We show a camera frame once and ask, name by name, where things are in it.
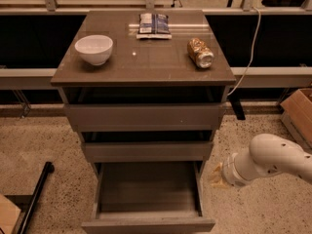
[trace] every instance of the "black rod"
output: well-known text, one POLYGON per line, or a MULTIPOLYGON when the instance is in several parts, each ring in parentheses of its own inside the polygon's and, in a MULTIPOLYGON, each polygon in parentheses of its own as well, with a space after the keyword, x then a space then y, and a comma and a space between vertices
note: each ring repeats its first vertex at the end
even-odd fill
POLYGON ((29 225, 29 222, 31 220, 32 214, 34 213, 35 207, 37 205, 37 202, 39 200, 41 191, 43 189, 43 186, 45 184, 45 181, 47 179, 48 173, 52 173, 54 171, 54 166, 51 162, 46 162, 45 167, 43 168, 43 171, 39 177, 39 180, 37 182, 36 188, 34 190, 34 193, 32 194, 31 200, 29 202, 29 206, 27 208, 27 211, 22 219, 22 222, 19 227, 18 234, 25 234, 27 231, 27 227, 29 225))

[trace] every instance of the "black panel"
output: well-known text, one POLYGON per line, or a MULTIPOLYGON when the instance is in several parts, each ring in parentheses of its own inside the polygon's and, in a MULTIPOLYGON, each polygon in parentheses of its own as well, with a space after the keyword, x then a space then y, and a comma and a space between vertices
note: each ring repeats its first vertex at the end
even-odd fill
MULTIPOLYGON (((231 67, 247 66, 257 16, 206 16, 231 67)), ((312 17, 262 16, 252 66, 312 65, 312 17)))
POLYGON ((1 16, 0 64, 56 68, 85 16, 1 16))

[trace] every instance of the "drawer front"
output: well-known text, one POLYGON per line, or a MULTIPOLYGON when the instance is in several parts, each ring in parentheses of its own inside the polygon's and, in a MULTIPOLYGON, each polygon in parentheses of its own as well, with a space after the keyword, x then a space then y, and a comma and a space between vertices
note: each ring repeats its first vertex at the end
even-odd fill
POLYGON ((101 164, 87 233, 194 233, 215 225, 201 216, 192 162, 101 164))
POLYGON ((218 129, 225 108, 198 105, 66 105, 76 132, 218 129))
POLYGON ((150 162, 203 161, 212 152, 211 142, 137 142, 137 143, 83 143, 87 161, 150 162))

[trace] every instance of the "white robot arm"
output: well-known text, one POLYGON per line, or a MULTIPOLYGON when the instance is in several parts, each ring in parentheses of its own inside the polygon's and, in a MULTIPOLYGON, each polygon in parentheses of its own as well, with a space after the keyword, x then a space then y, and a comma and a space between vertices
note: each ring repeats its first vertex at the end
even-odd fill
POLYGON ((237 188, 281 173, 312 184, 312 155, 298 144, 270 134, 255 136, 248 151, 230 155, 221 165, 222 179, 237 188))

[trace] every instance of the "crumpled can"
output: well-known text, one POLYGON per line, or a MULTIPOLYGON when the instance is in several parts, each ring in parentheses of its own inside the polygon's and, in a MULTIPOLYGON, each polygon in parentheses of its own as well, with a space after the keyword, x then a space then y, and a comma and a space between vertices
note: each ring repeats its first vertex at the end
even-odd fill
POLYGON ((187 52, 199 68, 209 68, 214 61, 214 53, 199 38, 192 38, 187 44, 187 52))

